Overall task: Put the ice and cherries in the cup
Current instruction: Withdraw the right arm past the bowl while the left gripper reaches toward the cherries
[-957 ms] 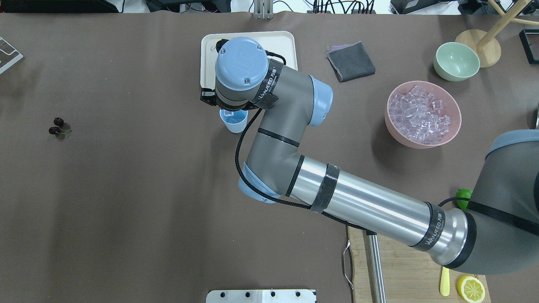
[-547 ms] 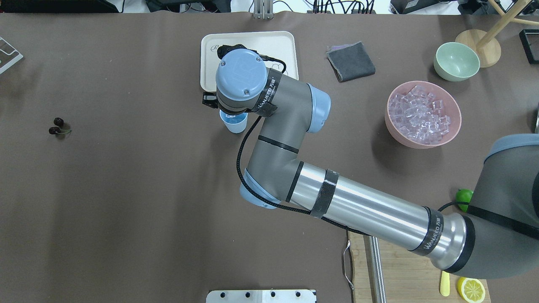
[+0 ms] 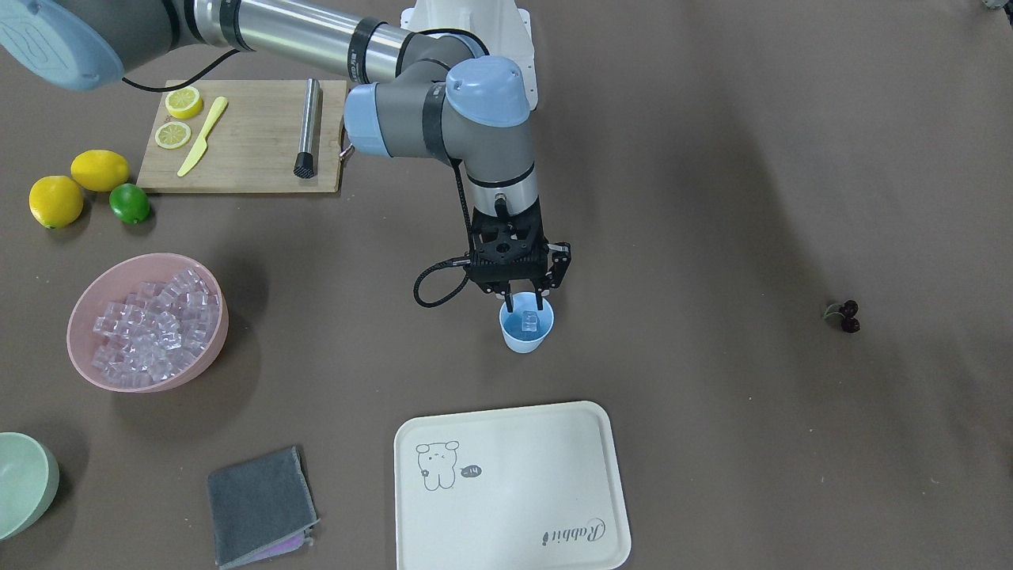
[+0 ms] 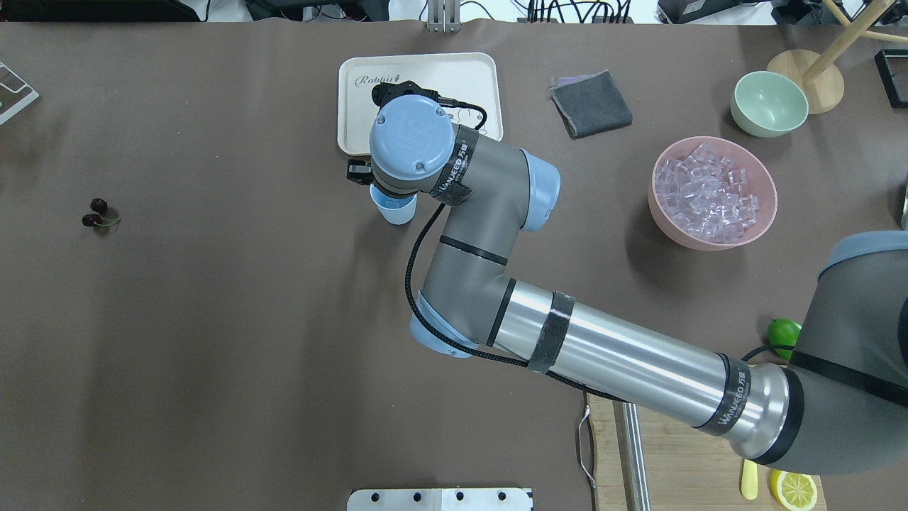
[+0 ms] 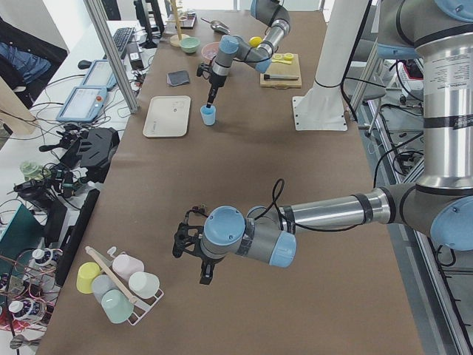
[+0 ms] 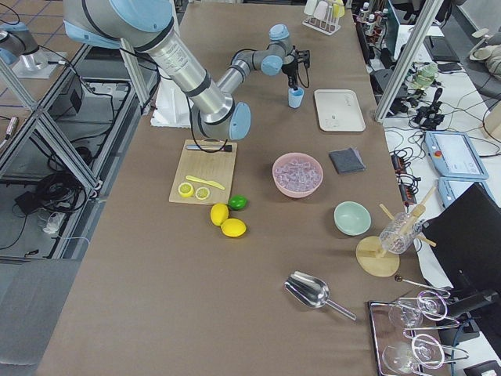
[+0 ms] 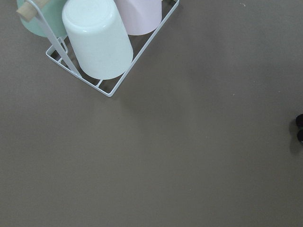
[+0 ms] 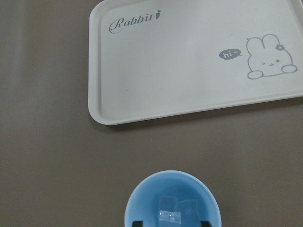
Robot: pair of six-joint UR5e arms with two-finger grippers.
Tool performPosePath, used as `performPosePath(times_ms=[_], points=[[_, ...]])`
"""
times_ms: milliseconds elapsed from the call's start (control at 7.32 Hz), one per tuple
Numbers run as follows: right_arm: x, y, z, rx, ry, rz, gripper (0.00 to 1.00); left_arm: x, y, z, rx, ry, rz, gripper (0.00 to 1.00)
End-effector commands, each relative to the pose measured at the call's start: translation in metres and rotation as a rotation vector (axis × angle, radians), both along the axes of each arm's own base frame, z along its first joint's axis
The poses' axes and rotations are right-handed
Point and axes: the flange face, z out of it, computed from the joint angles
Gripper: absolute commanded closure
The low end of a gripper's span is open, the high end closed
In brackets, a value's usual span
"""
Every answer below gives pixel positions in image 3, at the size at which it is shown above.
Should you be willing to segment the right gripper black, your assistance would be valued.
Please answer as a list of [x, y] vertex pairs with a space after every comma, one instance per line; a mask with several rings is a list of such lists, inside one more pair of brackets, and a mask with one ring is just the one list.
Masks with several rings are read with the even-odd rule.
[[484, 292], [503, 295], [508, 314], [514, 311], [510, 282], [530, 281], [536, 310], [542, 311], [544, 292], [560, 287], [572, 260], [569, 243], [547, 241], [538, 199], [506, 219], [474, 209], [469, 237], [470, 263], [465, 274]]

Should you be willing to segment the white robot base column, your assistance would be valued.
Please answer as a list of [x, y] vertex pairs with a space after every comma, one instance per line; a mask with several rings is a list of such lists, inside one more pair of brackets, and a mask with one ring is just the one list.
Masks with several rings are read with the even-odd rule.
[[474, 33], [493, 55], [513, 60], [522, 72], [529, 108], [539, 102], [535, 47], [529, 11], [514, 1], [415, 1], [400, 15], [400, 26], [413, 32], [463, 29]]

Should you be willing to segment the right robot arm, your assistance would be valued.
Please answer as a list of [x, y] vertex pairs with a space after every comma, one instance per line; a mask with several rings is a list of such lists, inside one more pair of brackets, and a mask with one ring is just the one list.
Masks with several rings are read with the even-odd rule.
[[472, 193], [468, 253], [448, 260], [503, 297], [528, 280], [537, 308], [560, 287], [571, 246], [547, 241], [522, 70], [468, 30], [413, 32], [303, 1], [4, 1], [2, 46], [54, 86], [86, 91], [188, 44], [263, 51], [354, 82], [350, 144], [433, 158]]

